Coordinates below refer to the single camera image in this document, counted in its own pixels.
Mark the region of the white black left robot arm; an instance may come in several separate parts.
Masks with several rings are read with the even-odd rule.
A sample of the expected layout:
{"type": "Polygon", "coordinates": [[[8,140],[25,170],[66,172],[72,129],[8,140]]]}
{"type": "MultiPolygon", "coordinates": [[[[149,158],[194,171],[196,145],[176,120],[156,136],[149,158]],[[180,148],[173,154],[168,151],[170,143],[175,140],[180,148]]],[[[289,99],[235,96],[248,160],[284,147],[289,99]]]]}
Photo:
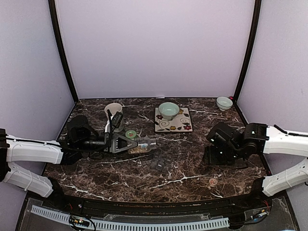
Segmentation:
{"type": "Polygon", "coordinates": [[[109,118],[105,131],[99,134],[84,115],[73,117],[66,125],[64,141],[37,141],[21,139],[0,130],[0,180],[48,198],[58,210],[68,206],[61,186],[56,180],[40,176],[17,164],[18,161],[45,162],[55,165],[72,165],[85,153],[117,154],[137,147],[138,143],[115,134],[122,113],[109,118]]]}

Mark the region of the clear bottle cap orange sticker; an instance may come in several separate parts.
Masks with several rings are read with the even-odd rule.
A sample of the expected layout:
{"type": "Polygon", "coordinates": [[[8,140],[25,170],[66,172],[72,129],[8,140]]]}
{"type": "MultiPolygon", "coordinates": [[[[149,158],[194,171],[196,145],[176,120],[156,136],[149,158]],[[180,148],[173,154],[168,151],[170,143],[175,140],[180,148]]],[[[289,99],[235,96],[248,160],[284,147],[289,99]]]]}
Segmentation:
{"type": "Polygon", "coordinates": [[[215,187],[218,184],[218,180],[216,178],[210,178],[208,183],[210,187],[215,187]]]}

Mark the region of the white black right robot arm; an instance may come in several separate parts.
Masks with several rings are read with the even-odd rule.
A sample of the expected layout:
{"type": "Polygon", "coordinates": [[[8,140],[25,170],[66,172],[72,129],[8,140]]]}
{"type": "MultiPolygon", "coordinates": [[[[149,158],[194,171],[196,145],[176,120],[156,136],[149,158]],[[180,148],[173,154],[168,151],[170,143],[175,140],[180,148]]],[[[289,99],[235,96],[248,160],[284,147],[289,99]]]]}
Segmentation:
{"type": "Polygon", "coordinates": [[[264,197],[271,197],[308,181],[308,135],[305,132],[283,130],[277,125],[250,123],[243,132],[224,122],[216,124],[206,139],[203,160],[207,165],[234,165],[237,159],[248,160],[253,154],[288,154],[303,156],[297,165],[271,176],[261,177],[253,182],[251,194],[245,204],[257,208],[264,197]]]}

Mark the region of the clear pill bottle green label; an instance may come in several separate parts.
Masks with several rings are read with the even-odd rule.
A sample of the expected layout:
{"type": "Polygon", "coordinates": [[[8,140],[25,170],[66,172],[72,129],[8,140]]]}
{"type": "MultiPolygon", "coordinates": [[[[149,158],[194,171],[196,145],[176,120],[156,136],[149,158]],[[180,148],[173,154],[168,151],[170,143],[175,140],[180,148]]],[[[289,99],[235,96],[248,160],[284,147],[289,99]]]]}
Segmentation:
{"type": "Polygon", "coordinates": [[[128,150],[129,154],[144,154],[148,153],[151,150],[155,150],[156,146],[156,139],[155,138],[135,138],[134,141],[138,143],[137,147],[128,150]]]}

